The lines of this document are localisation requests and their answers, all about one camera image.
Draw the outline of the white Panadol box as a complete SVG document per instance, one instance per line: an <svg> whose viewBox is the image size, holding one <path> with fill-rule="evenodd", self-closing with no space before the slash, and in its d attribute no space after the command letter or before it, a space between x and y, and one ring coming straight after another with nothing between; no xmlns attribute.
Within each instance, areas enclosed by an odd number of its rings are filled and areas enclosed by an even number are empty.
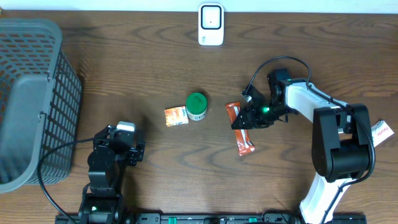
<svg viewBox="0 0 398 224"><path fill-rule="evenodd" d="M371 127L371 134L373 137L373 145L376 147L392 136L394 132L384 120L380 120Z"/></svg>

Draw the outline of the orange snack packet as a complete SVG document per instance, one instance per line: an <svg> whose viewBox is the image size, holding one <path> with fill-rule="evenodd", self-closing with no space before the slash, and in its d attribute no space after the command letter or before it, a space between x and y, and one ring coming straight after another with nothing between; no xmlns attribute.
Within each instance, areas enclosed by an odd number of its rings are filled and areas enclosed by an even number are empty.
<svg viewBox="0 0 398 224"><path fill-rule="evenodd" d="M185 106L178 106L164 110L167 127L188 124L189 118Z"/></svg>

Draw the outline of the green lid jar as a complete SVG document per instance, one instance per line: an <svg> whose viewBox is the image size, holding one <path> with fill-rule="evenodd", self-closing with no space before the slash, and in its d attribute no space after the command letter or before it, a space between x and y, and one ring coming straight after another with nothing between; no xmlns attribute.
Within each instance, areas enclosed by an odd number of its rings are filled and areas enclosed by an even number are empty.
<svg viewBox="0 0 398 224"><path fill-rule="evenodd" d="M186 109L188 117L193 121L200 121L206 116L208 101L206 97L198 92L187 97Z"/></svg>

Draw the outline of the red Top chocolate bar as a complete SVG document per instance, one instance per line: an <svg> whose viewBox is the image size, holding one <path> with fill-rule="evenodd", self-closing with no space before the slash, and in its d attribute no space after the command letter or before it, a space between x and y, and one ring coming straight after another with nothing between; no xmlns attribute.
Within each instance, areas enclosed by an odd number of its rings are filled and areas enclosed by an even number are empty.
<svg viewBox="0 0 398 224"><path fill-rule="evenodd" d="M229 116L231 124L236 120L240 112L240 102L228 103L226 104L226 110ZM255 151L255 147L249 138L248 130L245 129L235 129L236 142L238 146L238 151L240 156L244 156Z"/></svg>

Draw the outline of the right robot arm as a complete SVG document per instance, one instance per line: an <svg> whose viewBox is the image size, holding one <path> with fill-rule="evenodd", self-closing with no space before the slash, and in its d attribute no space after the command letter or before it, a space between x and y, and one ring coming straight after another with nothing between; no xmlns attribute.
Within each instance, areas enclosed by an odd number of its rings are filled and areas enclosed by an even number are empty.
<svg viewBox="0 0 398 224"><path fill-rule="evenodd" d="M312 163L315 177L299 204L302 223L328 223L348 187L366 180L374 169L375 150L368 108L347 104L318 90L307 78L292 78L286 69L267 76L271 100L253 84L243 90L249 103L240 109L232 129L264 129L289 114L312 123Z"/></svg>

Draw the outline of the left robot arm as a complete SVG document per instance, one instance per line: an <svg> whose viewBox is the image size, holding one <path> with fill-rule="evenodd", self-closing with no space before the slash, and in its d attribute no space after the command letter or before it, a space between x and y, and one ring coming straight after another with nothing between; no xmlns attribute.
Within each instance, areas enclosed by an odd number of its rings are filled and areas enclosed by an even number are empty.
<svg viewBox="0 0 398 224"><path fill-rule="evenodd" d="M143 160L146 142L135 135L133 123L120 121L94 136L88 156L90 183L83 188L78 212L80 223L135 223L123 204L122 186L126 169Z"/></svg>

